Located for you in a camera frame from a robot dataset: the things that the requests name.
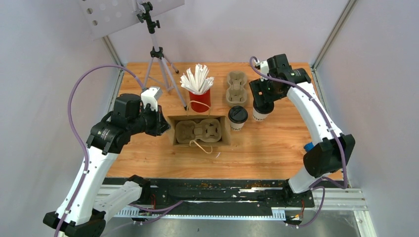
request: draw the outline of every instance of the blue connector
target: blue connector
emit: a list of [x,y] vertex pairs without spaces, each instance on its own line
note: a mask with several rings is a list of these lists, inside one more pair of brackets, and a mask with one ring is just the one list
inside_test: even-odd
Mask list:
[[313,149],[313,147],[314,147],[313,143],[310,142],[310,143],[305,144],[304,150],[305,150],[305,152],[309,152],[311,149]]

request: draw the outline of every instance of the white paper cup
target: white paper cup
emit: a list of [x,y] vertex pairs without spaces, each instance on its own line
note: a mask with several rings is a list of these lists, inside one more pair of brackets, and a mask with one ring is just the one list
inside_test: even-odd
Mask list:
[[267,103],[261,107],[256,106],[256,102],[253,101],[253,119],[262,122],[266,117],[274,110],[274,103]]
[[240,129],[242,129],[243,125],[245,125],[245,123],[234,123],[232,121],[230,121],[230,127],[233,131],[240,131]]
[[242,106],[236,105],[228,111],[230,127],[233,131],[240,131],[248,120],[248,112]]
[[265,118],[268,117],[268,115],[269,114],[261,114],[253,108],[253,119],[258,122],[264,121]]

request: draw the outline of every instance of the white perforated board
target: white perforated board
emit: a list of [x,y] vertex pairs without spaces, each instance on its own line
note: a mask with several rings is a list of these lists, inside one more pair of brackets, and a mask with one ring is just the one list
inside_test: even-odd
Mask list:
[[[145,215],[138,208],[127,206],[119,211],[114,217],[129,218],[157,218],[160,214]],[[167,219],[198,219],[198,220],[260,220],[260,221],[285,221],[285,211],[272,209],[271,216],[226,216],[226,215],[165,215],[162,218]]]
[[[139,23],[134,13],[135,0],[78,0],[92,38],[98,39]],[[185,4],[185,0],[149,0],[150,15],[157,16]]]

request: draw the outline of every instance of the wooden tabletop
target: wooden tabletop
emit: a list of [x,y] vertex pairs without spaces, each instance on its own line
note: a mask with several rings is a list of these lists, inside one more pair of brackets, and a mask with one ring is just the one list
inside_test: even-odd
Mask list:
[[[243,71],[250,80],[258,76],[248,63],[201,63],[209,68],[208,77],[215,77],[211,88],[211,114],[227,115],[230,107],[225,101],[227,90],[226,77],[230,71]],[[194,71],[196,63],[176,63],[180,74],[173,76],[181,94],[189,102],[187,90],[180,87],[180,76],[188,68]],[[304,68],[309,75],[307,63],[291,63],[292,67]],[[129,63],[127,66],[143,81],[147,63]],[[150,76],[163,81],[157,63],[154,63]],[[148,80],[147,86],[160,86]],[[253,97],[247,83],[248,102],[245,106],[249,113],[241,131],[231,131],[231,146],[216,147],[212,154],[205,154],[197,147],[174,147],[168,134],[152,137],[137,134],[124,146],[122,153],[108,172],[108,177],[128,177],[133,174],[150,178],[228,178],[228,179],[288,179],[303,167],[305,154],[303,146],[311,141],[310,134],[295,106],[288,98],[275,102],[274,112],[263,122],[252,117]],[[185,115],[180,99],[173,89],[159,99],[163,114],[167,116]],[[137,82],[125,73],[120,88],[122,93],[139,94]],[[336,172],[332,178],[342,179]]]

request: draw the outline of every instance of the bag handle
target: bag handle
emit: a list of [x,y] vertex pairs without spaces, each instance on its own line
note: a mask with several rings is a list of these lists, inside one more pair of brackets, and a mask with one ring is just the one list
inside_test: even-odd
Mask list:
[[199,148],[201,148],[205,153],[207,153],[207,154],[211,154],[212,153],[212,146],[211,146],[211,151],[210,152],[207,152],[203,147],[201,147],[201,145],[199,145],[195,140],[191,140],[190,142],[189,142],[189,146],[191,146],[191,144],[192,144],[192,142],[194,142]]
[[205,103],[202,103],[202,102],[199,102],[199,101],[196,101],[196,100],[189,101],[188,105],[186,106],[186,116],[189,115],[189,108],[191,107],[191,103],[192,102],[207,106],[208,107],[208,116],[210,116],[210,114],[211,114],[211,107],[209,105],[205,104]]

